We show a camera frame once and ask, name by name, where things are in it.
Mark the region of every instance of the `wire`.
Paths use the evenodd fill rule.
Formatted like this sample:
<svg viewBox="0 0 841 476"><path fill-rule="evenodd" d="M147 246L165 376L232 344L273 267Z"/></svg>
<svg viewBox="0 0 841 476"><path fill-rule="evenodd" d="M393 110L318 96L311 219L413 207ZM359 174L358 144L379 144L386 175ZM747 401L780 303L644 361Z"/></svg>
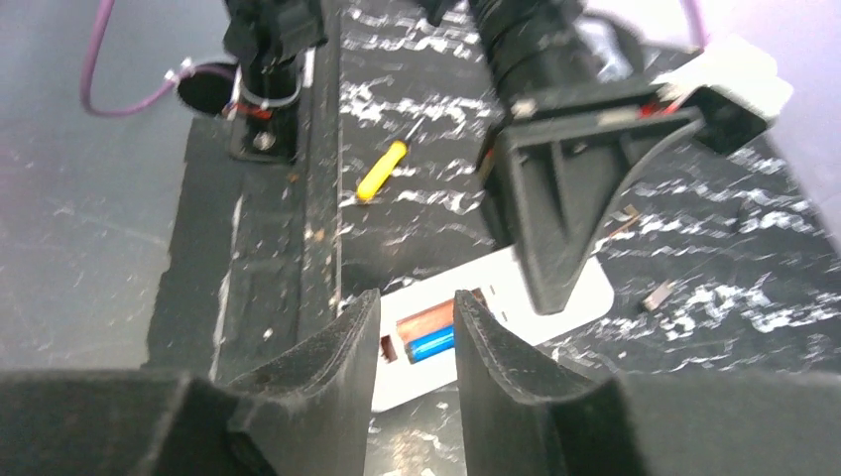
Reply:
<svg viewBox="0 0 841 476"><path fill-rule="evenodd" d="M709 45L709 32L707 32L704 16L701 12L701 6L698 0L682 0L683 11L686 14L686 20L689 23L690 35L692 35L693 42L703 52Z"/></svg>
<svg viewBox="0 0 841 476"><path fill-rule="evenodd" d="M140 102L126 107L124 109L117 109L106 111L97 109L91 102L91 89L93 87L93 74L96 71L96 61L99 58L99 51L102 48L102 40L105 38L105 30L108 28L108 20L111 18L111 12L114 10L114 3L116 0L101 0L99 8L96 11L96 19L93 23L93 30L90 33L90 42L87 47L87 53L84 57L84 64L81 71L81 82L79 84L79 99L84 110L93 116L97 117L126 117L137 114L149 106L158 102L165 94L173 90L179 81L190 77L197 72L208 72L211 74L218 74L220 76L234 79L233 72L224 67L215 66L212 64L200 64L196 67L185 67L179 73L173 73L167 76L164 84L152 93L149 97Z"/></svg>

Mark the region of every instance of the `battery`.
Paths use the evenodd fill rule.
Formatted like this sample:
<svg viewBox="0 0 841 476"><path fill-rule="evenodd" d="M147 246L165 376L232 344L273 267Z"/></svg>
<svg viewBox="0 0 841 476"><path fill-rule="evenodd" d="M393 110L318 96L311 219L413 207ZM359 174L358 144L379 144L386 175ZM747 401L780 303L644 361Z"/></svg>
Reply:
<svg viewBox="0 0 841 476"><path fill-rule="evenodd" d="M448 325L432 334L413 340L406 345L406 353L413 364L428 359L433 355L451 349L455 344L455 332L452 325Z"/></svg>

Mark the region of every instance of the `screwdriver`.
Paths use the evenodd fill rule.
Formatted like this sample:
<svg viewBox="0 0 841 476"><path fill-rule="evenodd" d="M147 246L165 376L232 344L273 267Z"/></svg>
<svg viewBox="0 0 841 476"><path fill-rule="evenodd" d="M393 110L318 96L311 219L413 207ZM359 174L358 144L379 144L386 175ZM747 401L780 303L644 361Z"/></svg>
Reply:
<svg viewBox="0 0 841 476"><path fill-rule="evenodd" d="M359 187L356 189L356 196L359 197L362 201L369 201L371 198L374 198L374 195L377 191L380 190L380 187L383 186L383 183L386 182L386 179L392 174L392 171L406 156L406 153L409 151L409 144L412 142L412 137L415 136L415 133L418 131L418 128L423 123L422 117L417 124L409 131L409 134L406 135L402 141L397 140L392 143L389 147L389 150L374 164L374 167L371 168L371 171L362 179L359 183Z"/></svg>

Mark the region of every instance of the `marble tabletop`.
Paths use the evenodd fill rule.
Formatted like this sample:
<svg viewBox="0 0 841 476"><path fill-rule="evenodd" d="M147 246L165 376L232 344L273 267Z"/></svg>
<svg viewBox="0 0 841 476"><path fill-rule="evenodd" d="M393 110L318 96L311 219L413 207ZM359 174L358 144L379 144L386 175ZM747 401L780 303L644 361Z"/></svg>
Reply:
<svg viewBox="0 0 841 476"><path fill-rule="evenodd" d="M353 0L342 28L348 302L493 250L473 164L499 108L464 5L435 29L409 2ZM685 60L649 49L652 70ZM356 184L421 116L411 154L375 201L360 205ZM746 200L755 209L740 230ZM768 141L729 158L679 145L649 166L625 202L641 220L597 253L616 290L613 308L541 350L605 373L841 372L841 260ZM640 301L665 281L675 283L672 297L656 312L641 311ZM455 385L373 416L365 474L466 474Z"/></svg>

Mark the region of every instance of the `black marble table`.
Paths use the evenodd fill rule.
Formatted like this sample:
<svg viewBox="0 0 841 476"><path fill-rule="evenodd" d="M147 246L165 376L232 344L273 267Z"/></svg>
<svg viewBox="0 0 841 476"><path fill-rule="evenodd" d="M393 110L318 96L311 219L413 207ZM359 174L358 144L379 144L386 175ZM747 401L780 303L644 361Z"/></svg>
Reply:
<svg viewBox="0 0 841 476"><path fill-rule="evenodd" d="M342 290L398 290L486 255L472 165L499 114L463 6L440 29L408 2L355 0L343 16ZM686 56L651 48L650 68ZM356 184L417 117L416 146L374 203ZM756 205L740 232L742 204ZM657 158L625 196L642 219L600 244L616 299L601 319L541 349L602 372L841 371L841 261L814 208L765 139L729 158L687 143ZM615 229L618 223L609 223ZM657 312L640 301L660 283ZM449 385L369 428L366 475L466 474Z"/></svg>

